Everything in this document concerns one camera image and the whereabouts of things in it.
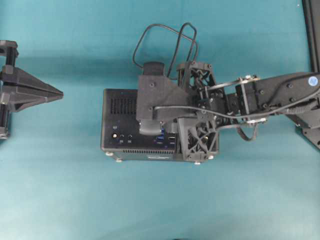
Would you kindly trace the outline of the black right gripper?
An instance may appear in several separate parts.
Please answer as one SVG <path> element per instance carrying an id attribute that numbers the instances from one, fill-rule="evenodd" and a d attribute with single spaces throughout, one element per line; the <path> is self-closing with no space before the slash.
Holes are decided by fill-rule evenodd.
<path id="1" fill-rule="evenodd" d="M 219 153 L 219 127 L 230 122 L 224 85 L 216 82 L 209 63 L 186 61 L 176 68 L 177 84 L 194 91 L 195 116 L 177 119 L 177 160 L 211 160 Z"/>

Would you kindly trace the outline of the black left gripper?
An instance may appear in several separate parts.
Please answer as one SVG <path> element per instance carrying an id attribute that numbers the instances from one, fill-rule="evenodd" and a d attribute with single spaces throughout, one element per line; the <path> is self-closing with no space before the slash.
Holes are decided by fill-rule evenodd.
<path id="1" fill-rule="evenodd" d="M 49 85 L 21 68 L 15 67 L 19 55 L 18 44 L 11 40 L 0 41 L 0 55 L 5 57 L 5 65 L 0 71 L 0 138 L 9 137 L 9 118 L 11 112 L 20 112 L 26 108 L 61 100 L 63 92 Z M 44 91 L 41 95 L 31 93 L 12 93 L 5 89 L 5 83 L 33 90 Z"/>

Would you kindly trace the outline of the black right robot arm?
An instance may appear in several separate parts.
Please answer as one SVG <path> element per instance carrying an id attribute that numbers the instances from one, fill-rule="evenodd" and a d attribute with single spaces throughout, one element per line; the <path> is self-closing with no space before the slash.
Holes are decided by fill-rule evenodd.
<path id="1" fill-rule="evenodd" d="M 220 150 L 220 133 L 234 129 L 247 142 L 259 125 L 285 115 L 306 129 L 316 129 L 320 114 L 320 75 L 296 72 L 261 79 L 255 75 L 217 83 L 212 66 L 188 61 L 178 67 L 178 87 L 186 97 L 173 104 L 175 153 L 185 162 L 202 163 Z"/>

